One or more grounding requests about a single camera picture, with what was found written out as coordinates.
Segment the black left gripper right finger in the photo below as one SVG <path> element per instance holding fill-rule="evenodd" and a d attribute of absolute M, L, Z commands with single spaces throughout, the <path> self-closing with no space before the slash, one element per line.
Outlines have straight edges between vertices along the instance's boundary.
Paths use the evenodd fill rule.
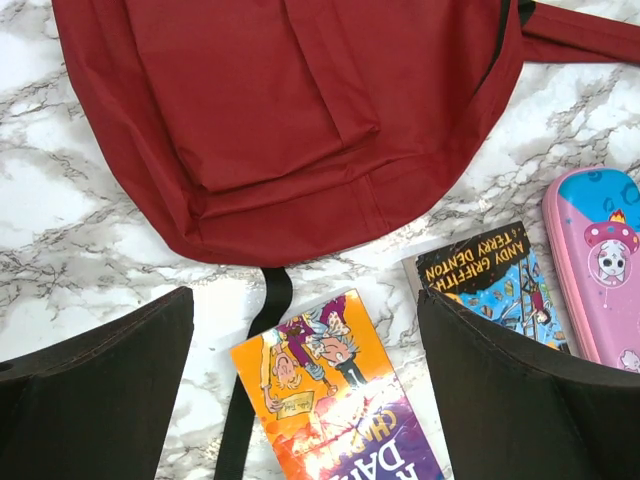
<path fill-rule="evenodd" d="M 444 294 L 417 315 L 458 479 L 636 479 L 639 376 L 554 350 Z"/>

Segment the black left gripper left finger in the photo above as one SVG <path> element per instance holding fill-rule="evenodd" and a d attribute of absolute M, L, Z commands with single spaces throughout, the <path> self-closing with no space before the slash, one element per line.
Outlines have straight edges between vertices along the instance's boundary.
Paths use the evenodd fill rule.
<path fill-rule="evenodd" d="M 154 478 L 194 330 L 179 287 L 1 364 L 4 479 Z"/>

